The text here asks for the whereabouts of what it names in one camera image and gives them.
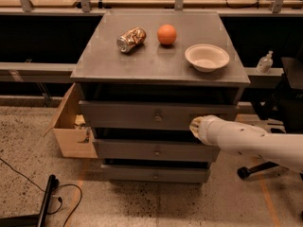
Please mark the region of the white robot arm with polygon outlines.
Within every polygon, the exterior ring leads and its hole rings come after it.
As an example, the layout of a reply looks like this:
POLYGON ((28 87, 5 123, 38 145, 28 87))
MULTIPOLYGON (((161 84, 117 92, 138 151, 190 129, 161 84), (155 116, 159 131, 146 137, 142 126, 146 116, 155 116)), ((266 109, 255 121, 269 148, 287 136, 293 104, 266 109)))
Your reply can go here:
POLYGON ((226 121, 215 115, 194 118, 189 129, 202 143, 230 154, 259 157, 303 173, 303 135, 270 133, 263 128, 226 121))

